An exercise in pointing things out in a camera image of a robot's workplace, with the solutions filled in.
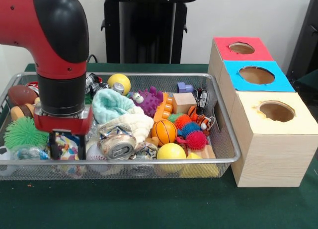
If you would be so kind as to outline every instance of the cable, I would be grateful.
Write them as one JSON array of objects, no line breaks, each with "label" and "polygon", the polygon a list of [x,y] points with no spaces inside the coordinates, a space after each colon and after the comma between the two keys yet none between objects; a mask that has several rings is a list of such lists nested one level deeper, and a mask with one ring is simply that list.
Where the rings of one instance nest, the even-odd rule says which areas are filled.
[{"label": "cable", "polygon": [[92,57],[94,58],[95,62],[98,63],[97,57],[96,57],[94,54],[91,54],[91,55],[88,57],[87,62],[89,63],[89,61],[90,61],[90,59],[91,59]]}]

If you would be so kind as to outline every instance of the green table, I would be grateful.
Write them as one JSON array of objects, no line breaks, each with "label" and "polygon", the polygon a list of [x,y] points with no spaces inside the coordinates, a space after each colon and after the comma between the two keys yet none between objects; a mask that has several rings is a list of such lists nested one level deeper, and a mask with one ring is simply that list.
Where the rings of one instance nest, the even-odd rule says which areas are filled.
[{"label": "green table", "polygon": [[[87,69],[204,73],[207,65],[89,64]],[[318,160],[299,188],[237,188],[228,169],[221,179],[2,181],[0,198],[1,229],[316,229]]]}]

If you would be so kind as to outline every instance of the wire mesh basket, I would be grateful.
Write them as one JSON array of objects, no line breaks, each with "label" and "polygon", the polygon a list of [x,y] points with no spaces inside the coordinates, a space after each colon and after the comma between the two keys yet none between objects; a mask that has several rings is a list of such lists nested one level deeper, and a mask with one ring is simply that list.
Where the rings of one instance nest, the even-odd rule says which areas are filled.
[{"label": "wire mesh basket", "polygon": [[[95,73],[104,82],[114,73]],[[239,159],[240,148],[225,109],[216,80],[208,74],[133,74],[124,73],[131,81],[131,91],[150,88],[177,92],[177,82],[192,84],[208,92],[203,114],[215,116],[208,142],[215,159],[174,160],[0,160],[0,180],[62,180],[62,179],[137,179],[137,178],[195,178],[221,177],[232,162]],[[36,81],[36,73],[15,75],[0,96],[0,146],[11,122],[8,89],[17,84]]]}]

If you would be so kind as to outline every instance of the blue paper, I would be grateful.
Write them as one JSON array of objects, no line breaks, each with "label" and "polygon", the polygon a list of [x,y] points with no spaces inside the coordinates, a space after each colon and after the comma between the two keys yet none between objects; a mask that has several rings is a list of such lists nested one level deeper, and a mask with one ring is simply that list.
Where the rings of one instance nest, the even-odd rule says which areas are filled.
[{"label": "blue paper", "polygon": [[[224,61],[234,88],[238,91],[280,91],[295,92],[285,74],[276,62],[263,61]],[[275,80],[268,84],[255,84],[246,81],[239,73],[246,67],[259,67],[268,70],[275,76]]]}]

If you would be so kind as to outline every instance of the yellow ball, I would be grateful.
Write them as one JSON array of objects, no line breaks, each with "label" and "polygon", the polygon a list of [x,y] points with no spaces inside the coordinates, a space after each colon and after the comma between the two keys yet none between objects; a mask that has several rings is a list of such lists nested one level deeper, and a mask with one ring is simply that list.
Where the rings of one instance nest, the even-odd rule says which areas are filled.
[{"label": "yellow ball", "polygon": [[158,150],[157,159],[186,159],[186,155],[181,146],[169,143]]},{"label": "yellow ball", "polygon": [[[163,145],[157,153],[157,159],[186,159],[183,148],[174,143]],[[183,168],[183,164],[164,164],[160,168],[167,173],[176,173]]]},{"label": "yellow ball", "polygon": [[114,74],[107,81],[107,83],[110,87],[113,87],[113,85],[116,82],[120,83],[124,86],[124,94],[123,95],[127,95],[130,91],[130,88],[131,88],[129,78],[123,74]]}]

